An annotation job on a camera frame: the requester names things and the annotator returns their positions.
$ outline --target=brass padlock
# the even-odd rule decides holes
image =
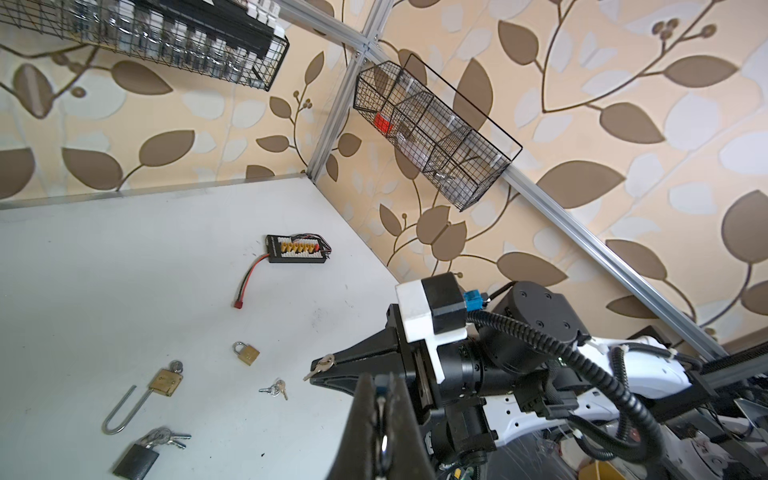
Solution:
[[[237,351],[238,346],[243,347],[239,352]],[[253,362],[255,362],[256,358],[259,356],[259,350],[256,350],[252,346],[246,345],[243,342],[235,343],[232,346],[232,349],[237,354],[237,358],[243,360],[243,362],[248,366],[253,365]]]
[[[176,388],[184,378],[181,375],[181,362],[174,360],[170,363],[170,370],[161,370],[152,383],[149,385],[150,389],[153,389],[157,393],[162,393],[165,396],[171,396],[176,391]]]
[[[134,406],[134,408],[131,410],[130,413],[128,413],[128,416],[125,417],[125,420],[118,425],[114,429],[109,428],[109,421],[112,420],[112,417],[114,417],[114,414],[118,412],[120,407],[123,406],[125,401],[128,399],[129,396],[131,396],[131,393],[136,389],[136,385],[132,386],[128,389],[128,393],[126,393],[123,396],[123,399],[115,406],[109,415],[107,415],[107,418],[104,420],[104,423],[101,424],[101,431],[106,433],[107,435],[114,435],[115,433],[121,432],[125,426],[128,424],[128,422],[131,421],[132,418],[134,418],[134,415],[136,415],[136,412],[139,411],[141,406],[144,404],[144,402],[147,401],[147,398],[149,398],[149,395],[152,392],[162,393],[165,396],[171,396],[176,391],[176,388],[179,386],[179,383],[181,383],[181,379],[183,378],[181,376],[181,372],[184,370],[184,366],[179,362],[178,360],[174,360],[170,363],[168,366],[168,370],[163,369],[161,370],[157,376],[154,377],[154,380],[152,380],[152,383],[149,385],[149,388],[147,391],[142,395],[142,397],[139,399],[139,402]]]

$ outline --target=coiled cable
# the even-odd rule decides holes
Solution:
[[[611,400],[619,412],[625,413],[640,433],[641,440],[639,442],[628,443],[608,435],[595,424],[580,416],[570,415],[566,418],[569,423],[589,436],[599,446],[628,462],[648,463],[661,458],[664,439],[658,422],[640,400],[610,373],[582,355],[578,350],[571,348],[567,343],[563,343],[516,319],[484,310],[469,312],[468,317],[470,322],[480,326],[489,326],[522,340],[539,352],[560,358],[563,363],[570,366],[583,379]]]
[[[627,377],[627,366],[624,363],[624,349],[627,347],[622,346],[614,346],[611,348],[611,352],[608,356],[608,361],[611,362],[611,369],[614,371],[614,378],[624,386],[624,388],[629,388],[629,378]],[[629,435],[629,430],[631,428],[631,424],[629,419],[624,413],[619,414],[619,424],[616,429],[616,438],[619,440],[625,440],[627,436]],[[608,460],[613,460],[616,458],[616,455],[613,452],[609,452],[608,450],[604,449],[598,449],[584,438],[584,436],[581,434],[581,432],[576,431],[574,432],[574,439],[576,440],[576,445],[579,446],[579,448],[589,455],[590,457],[594,458],[595,460],[601,460],[603,462],[607,462]]]

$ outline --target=aluminum frame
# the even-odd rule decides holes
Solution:
[[[371,7],[371,12],[368,15],[368,19],[366,20],[366,24],[362,28],[362,32],[369,44],[376,44],[376,41],[379,38],[379,34],[384,29],[386,19],[389,17],[389,12],[392,10],[393,2],[394,0],[374,1],[373,7]],[[341,22],[337,21],[336,19],[333,19],[333,21],[341,24]],[[352,102],[355,97],[355,85],[357,82],[357,76],[362,71],[365,60],[366,52],[358,50],[355,57],[349,63],[349,66],[346,68],[344,78],[342,79],[341,85],[339,86],[339,91],[336,93],[336,98],[333,100],[333,105],[331,106],[331,110],[328,114],[328,121],[326,121],[326,124],[323,125],[323,130],[320,132],[320,136],[317,140],[317,146],[315,147],[315,151],[312,153],[312,158],[306,167],[307,176],[312,179],[312,182],[315,184],[320,178],[320,173],[328,161],[328,156],[333,149],[333,144],[336,142],[336,139],[341,134],[341,130],[344,128],[346,115],[349,113],[349,109],[352,108]],[[389,57],[384,55],[383,61],[388,60]],[[381,63],[381,61],[379,61],[379,59],[376,57],[374,57],[372,61],[375,63]]]
[[[387,57],[381,47],[379,47],[376,40],[384,27],[386,17],[389,16],[389,10],[392,9],[391,0],[374,1],[362,33],[327,15],[325,12],[321,12],[318,8],[313,7],[304,0],[275,1],[280,5],[281,14],[322,32],[331,41],[348,45],[365,55],[366,58],[369,58],[371,61],[382,62],[389,60],[389,57]],[[382,4],[389,4],[389,8],[382,7]],[[383,16],[383,21],[371,23],[372,19],[380,18],[385,10],[386,15]]]
[[[726,356],[726,350],[698,325],[690,321],[675,305],[656,291],[642,276],[635,272],[613,250],[591,231],[573,218],[552,197],[533,183],[515,165],[510,165],[502,174],[526,200],[544,214],[560,230],[568,235],[583,251],[605,268],[616,280],[635,295],[645,306],[669,325],[706,360]]]

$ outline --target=black wire basket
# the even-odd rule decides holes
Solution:
[[[411,61],[423,64],[411,54],[406,66],[387,61],[360,72],[355,110],[413,162],[445,198],[460,211],[465,210],[480,200],[511,160],[416,79],[407,68]],[[522,146],[484,116],[517,144],[517,156]]]
[[[269,90],[289,43],[276,17],[217,0],[0,0],[0,23]]]

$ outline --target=wall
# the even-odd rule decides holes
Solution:
[[[768,315],[766,24],[760,0],[408,0],[380,41],[487,112],[525,147],[518,168],[726,343]],[[352,114],[346,132],[319,186],[400,280],[537,280],[593,333],[654,322],[506,183],[433,210],[447,203],[374,128]]]
[[[362,28],[372,0],[314,4]],[[88,63],[94,47],[56,54],[78,44],[0,25],[0,200],[303,170],[346,53],[281,23],[290,49],[270,92],[104,50]]]

